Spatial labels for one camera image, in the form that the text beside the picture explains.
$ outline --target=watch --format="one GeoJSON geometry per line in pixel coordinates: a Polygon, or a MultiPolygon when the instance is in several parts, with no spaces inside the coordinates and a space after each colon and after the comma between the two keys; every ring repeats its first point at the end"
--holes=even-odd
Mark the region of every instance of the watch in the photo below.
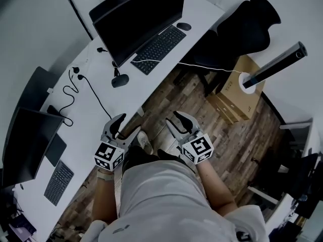
{"type": "Polygon", "coordinates": [[[114,181],[115,180],[115,175],[112,174],[105,174],[100,172],[99,170],[97,171],[96,176],[104,181],[114,181]]]}

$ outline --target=person's right arm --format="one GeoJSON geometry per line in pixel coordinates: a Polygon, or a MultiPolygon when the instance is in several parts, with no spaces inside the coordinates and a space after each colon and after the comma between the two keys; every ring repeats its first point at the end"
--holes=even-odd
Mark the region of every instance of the person's right arm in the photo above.
{"type": "Polygon", "coordinates": [[[233,195],[220,179],[209,160],[204,160],[196,165],[198,174],[212,210],[225,216],[229,212],[238,209],[233,195]]]}

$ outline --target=office chair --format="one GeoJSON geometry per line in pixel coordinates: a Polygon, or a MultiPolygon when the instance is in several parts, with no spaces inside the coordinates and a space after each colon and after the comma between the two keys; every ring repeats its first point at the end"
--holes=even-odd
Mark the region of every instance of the office chair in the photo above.
{"type": "MultiPolygon", "coordinates": [[[[217,33],[208,30],[183,57],[181,63],[230,71],[239,56],[266,49],[270,44],[268,28],[279,23],[281,19],[278,13],[267,0],[244,1],[232,15],[219,24],[217,33]]],[[[193,71],[204,85],[205,96],[230,75],[230,72],[199,67],[181,65],[181,68],[174,84],[178,85],[188,71],[193,71]],[[217,72],[210,83],[205,79],[209,71],[217,72]]]]}

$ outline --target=black mouse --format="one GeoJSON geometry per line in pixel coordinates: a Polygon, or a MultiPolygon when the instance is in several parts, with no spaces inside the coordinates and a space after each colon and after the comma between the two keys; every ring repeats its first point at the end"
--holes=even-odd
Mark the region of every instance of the black mouse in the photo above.
{"type": "Polygon", "coordinates": [[[124,86],[129,82],[128,75],[119,75],[111,80],[111,84],[114,88],[124,86]]]}
{"type": "Polygon", "coordinates": [[[176,27],[181,29],[181,30],[185,30],[185,31],[189,31],[190,29],[192,29],[192,26],[189,25],[188,23],[185,23],[185,22],[179,22],[176,25],[176,27]]]}

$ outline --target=white sneaker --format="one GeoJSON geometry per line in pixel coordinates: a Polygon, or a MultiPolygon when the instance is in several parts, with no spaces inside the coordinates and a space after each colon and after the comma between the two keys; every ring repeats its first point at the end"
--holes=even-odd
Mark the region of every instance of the white sneaker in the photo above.
{"type": "Polygon", "coordinates": [[[153,154],[152,145],[150,144],[149,138],[148,138],[147,134],[144,131],[140,131],[137,134],[137,140],[138,140],[138,143],[139,143],[140,147],[142,149],[144,149],[144,151],[147,154],[149,154],[149,155],[153,154]]]}

